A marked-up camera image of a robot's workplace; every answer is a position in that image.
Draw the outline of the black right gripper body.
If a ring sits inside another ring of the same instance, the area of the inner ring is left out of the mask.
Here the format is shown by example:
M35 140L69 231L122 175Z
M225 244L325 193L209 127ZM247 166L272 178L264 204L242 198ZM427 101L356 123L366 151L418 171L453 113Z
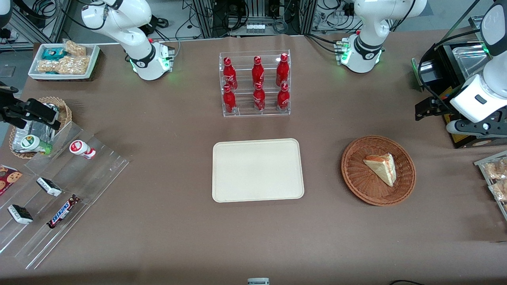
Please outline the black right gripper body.
M16 99L10 92L0 93L0 120L17 128L25 128L21 118L24 102Z

